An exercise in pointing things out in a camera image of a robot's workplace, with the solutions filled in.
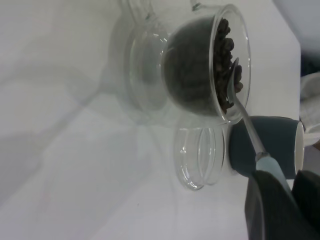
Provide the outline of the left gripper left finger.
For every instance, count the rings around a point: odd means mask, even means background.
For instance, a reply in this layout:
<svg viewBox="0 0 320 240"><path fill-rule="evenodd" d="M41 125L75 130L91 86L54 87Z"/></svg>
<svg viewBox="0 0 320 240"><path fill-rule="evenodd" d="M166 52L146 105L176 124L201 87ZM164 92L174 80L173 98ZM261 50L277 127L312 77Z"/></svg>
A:
<svg viewBox="0 0 320 240"><path fill-rule="evenodd" d="M320 225L311 225L292 194L266 171L248 180L245 219L250 240L318 240Z"/></svg>

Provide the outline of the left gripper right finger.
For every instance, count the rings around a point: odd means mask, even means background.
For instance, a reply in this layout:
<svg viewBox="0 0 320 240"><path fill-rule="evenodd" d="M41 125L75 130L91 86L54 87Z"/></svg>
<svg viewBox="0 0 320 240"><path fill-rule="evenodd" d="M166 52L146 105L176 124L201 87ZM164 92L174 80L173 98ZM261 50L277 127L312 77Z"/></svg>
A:
<svg viewBox="0 0 320 240"><path fill-rule="evenodd" d="M320 176L308 170L299 170L291 192L307 221L311 225L319 225Z"/></svg>

